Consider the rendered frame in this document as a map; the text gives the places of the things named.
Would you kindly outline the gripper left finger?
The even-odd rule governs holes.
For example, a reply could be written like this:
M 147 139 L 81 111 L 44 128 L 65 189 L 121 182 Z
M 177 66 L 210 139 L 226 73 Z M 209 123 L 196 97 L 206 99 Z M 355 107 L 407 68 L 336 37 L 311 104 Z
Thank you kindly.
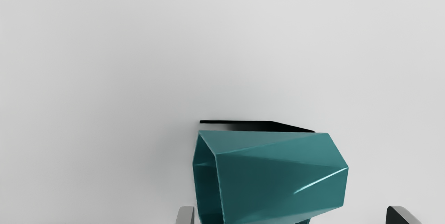
M 182 206 L 178 210 L 175 224 L 195 224 L 194 206 Z

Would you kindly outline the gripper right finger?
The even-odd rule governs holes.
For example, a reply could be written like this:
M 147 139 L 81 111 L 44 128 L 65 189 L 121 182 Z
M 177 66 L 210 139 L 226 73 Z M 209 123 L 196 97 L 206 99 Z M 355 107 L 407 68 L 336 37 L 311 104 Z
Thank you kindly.
M 386 224 L 422 224 L 410 211 L 402 206 L 388 206 Z

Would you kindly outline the teal faceted mug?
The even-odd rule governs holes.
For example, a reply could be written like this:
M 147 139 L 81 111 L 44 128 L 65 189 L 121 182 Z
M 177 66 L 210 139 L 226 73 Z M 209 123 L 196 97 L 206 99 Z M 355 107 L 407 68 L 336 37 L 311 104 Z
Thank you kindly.
M 348 165 L 327 133 L 201 130 L 201 224 L 297 224 L 344 204 Z

